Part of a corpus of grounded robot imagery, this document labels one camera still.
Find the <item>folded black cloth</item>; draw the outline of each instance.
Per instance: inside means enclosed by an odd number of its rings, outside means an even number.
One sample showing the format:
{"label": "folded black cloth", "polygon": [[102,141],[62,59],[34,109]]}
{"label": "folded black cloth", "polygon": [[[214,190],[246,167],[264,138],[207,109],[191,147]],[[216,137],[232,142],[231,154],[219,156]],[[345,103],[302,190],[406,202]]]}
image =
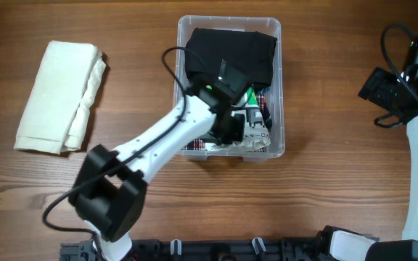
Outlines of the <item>folded black cloth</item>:
{"label": "folded black cloth", "polygon": [[246,74],[258,91],[272,83],[275,46],[275,37],[259,32],[196,28],[186,47],[197,53],[207,67],[185,52],[185,73],[190,81],[198,73],[209,74],[215,80],[224,59]]}

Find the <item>wood grain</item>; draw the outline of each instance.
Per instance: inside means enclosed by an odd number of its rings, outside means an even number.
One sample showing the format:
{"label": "wood grain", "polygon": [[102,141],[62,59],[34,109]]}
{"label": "wood grain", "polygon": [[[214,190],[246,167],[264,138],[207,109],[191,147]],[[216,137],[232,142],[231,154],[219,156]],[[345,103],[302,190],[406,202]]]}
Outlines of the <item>wood grain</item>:
{"label": "wood grain", "polygon": [[[56,260],[61,242],[86,238],[41,223],[43,208],[69,189],[85,152],[57,157],[12,150],[48,42],[93,43],[107,55],[110,70],[85,149],[113,148],[171,109],[172,79],[160,55],[176,44],[179,18],[190,14],[280,21],[287,151],[263,163],[175,157],[149,187],[131,236],[278,238],[336,225],[401,237],[410,184],[405,128],[374,127],[383,111],[357,93],[374,67],[385,66],[379,37],[387,24],[402,22],[418,33],[418,1],[0,0],[15,2],[29,4],[0,4],[0,260]],[[406,39],[391,33],[388,44],[401,64]],[[65,202],[51,219],[83,225]]]}

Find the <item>tabletop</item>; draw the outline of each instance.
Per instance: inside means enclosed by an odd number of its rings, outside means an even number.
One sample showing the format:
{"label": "tabletop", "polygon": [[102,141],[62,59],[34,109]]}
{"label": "tabletop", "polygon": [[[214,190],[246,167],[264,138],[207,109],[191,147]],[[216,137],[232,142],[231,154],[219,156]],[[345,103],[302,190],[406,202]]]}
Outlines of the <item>tabletop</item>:
{"label": "tabletop", "polygon": [[[410,185],[406,128],[374,126],[384,110],[357,93],[376,66],[386,68],[379,45],[386,25],[401,22],[418,34],[418,1],[42,3],[0,0],[0,260],[56,260],[60,243],[88,238],[49,230],[41,213],[71,187],[87,149],[129,141],[170,111],[173,80],[160,55],[176,45],[177,22],[190,14],[280,21],[286,151],[267,162],[175,156],[150,184],[131,237],[278,239],[335,225],[401,238]],[[51,40],[98,46],[109,70],[80,152],[16,152],[17,127]],[[398,67],[407,47],[402,33],[389,35]],[[50,220],[84,226],[67,202]]]}

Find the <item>wire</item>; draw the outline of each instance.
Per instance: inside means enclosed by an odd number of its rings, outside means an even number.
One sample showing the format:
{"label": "wire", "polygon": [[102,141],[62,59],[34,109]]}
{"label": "wire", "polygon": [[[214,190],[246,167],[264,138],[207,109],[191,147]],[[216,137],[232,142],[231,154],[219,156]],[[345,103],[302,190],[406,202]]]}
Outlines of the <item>wire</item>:
{"label": "wire", "polygon": [[396,66],[393,64],[393,62],[391,62],[390,56],[388,55],[388,52],[386,50],[386,44],[385,44],[386,35],[389,30],[394,29],[394,28],[399,28],[402,31],[404,31],[406,35],[411,39],[411,41],[413,41],[414,39],[414,34],[405,25],[402,25],[402,24],[389,25],[383,30],[382,35],[380,37],[380,47],[382,49],[382,54],[383,54],[383,57],[385,58],[386,63],[388,64],[388,67],[391,69],[393,74],[397,77],[399,82],[402,83],[404,87],[406,87],[406,90],[411,94],[411,96],[418,103],[418,95],[414,92],[414,90],[412,90],[411,86],[409,86],[407,81],[401,77],[398,70],[396,69]]}
{"label": "wire", "polygon": [[179,47],[179,46],[174,46],[171,47],[167,50],[164,51],[162,57],[161,57],[161,61],[164,65],[164,67],[166,68],[166,70],[173,76],[173,78],[175,79],[175,81],[177,82],[180,91],[182,93],[183,96],[183,109],[181,111],[181,114],[177,117],[176,121],[164,132],[162,132],[158,137],[154,138],[152,141],[150,141],[148,144],[146,144],[145,146],[143,146],[141,149],[139,149],[137,152],[135,152],[134,154],[132,154],[130,157],[128,157],[127,159],[123,160],[121,163],[119,163],[118,165],[116,165],[115,167],[110,168],[109,170],[104,171],[103,173],[99,174],[98,176],[96,176],[95,178],[89,179],[85,182],[83,182],[82,184],[71,188],[69,191],[65,192],[63,195],[61,195],[60,197],[58,197],[57,199],[55,199],[51,204],[48,205],[48,207],[44,210],[43,212],[43,224],[46,225],[48,228],[54,229],[56,231],[61,231],[61,232],[83,232],[83,233],[90,233],[91,236],[93,237],[94,243],[97,246],[97,251],[98,251],[98,259],[100,261],[103,260],[102,258],[102,248],[101,245],[99,243],[99,235],[96,231],[93,231],[91,229],[88,228],[66,228],[66,227],[62,227],[62,226],[58,226],[55,225],[53,223],[50,223],[48,221],[48,215],[49,213],[64,199],[68,198],[70,195],[79,192],[81,189],[84,189],[86,186],[91,185],[95,182],[97,182],[98,180],[100,180],[101,178],[105,177],[106,175],[112,175],[117,173],[122,167],[125,167],[130,161],[136,159],[137,157],[139,157],[143,152],[145,152],[146,150],[148,150],[148,148],[150,148],[152,145],[156,144],[160,139],[164,138],[167,134],[169,134],[182,120],[183,117],[185,116],[185,111],[187,109],[187,96],[185,93],[185,89],[183,87],[183,84],[181,84],[181,81],[179,80],[179,78],[175,75],[175,73],[173,73],[173,71],[170,69],[170,67],[167,65],[167,63],[165,62],[165,56],[173,51],[173,50],[184,50],[184,51],[189,51],[190,53],[192,53],[193,55],[195,55],[199,61],[206,67],[206,64],[204,63],[204,61],[201,59],[201,57],[196,54],[195,52],[193,52],[190,49],[187,49],[185,47]]}

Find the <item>folded towel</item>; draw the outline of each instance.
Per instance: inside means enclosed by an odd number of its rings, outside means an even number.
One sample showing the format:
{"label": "folded towel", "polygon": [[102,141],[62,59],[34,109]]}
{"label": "folded towel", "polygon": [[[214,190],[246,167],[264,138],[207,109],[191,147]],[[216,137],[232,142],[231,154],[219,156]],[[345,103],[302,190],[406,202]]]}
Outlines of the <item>folded towel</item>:
{"label": "folded towel", "polygon": [[46,48],[14,149],[59,154],[81,148],[89,108],[106,64],[97,47],[51,41]]}

